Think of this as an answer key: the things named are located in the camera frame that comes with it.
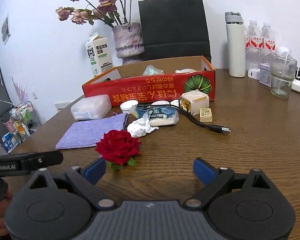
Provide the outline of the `person's left hand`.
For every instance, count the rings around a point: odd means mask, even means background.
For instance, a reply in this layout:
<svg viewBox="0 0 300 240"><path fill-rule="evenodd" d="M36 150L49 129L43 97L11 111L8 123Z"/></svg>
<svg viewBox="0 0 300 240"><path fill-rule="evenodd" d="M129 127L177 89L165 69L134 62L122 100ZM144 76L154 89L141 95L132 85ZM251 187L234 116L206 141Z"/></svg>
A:
<svg viewBox="0 0 300 240"><path fill-rule="evenodd" d="M0 237L4 237L8 235L8 230L5 225L4 217L5 217L6 210L11 203L12 198L13 198L13 192L11 187L9 186L5 193L4 199L0 202Z"/></svg>

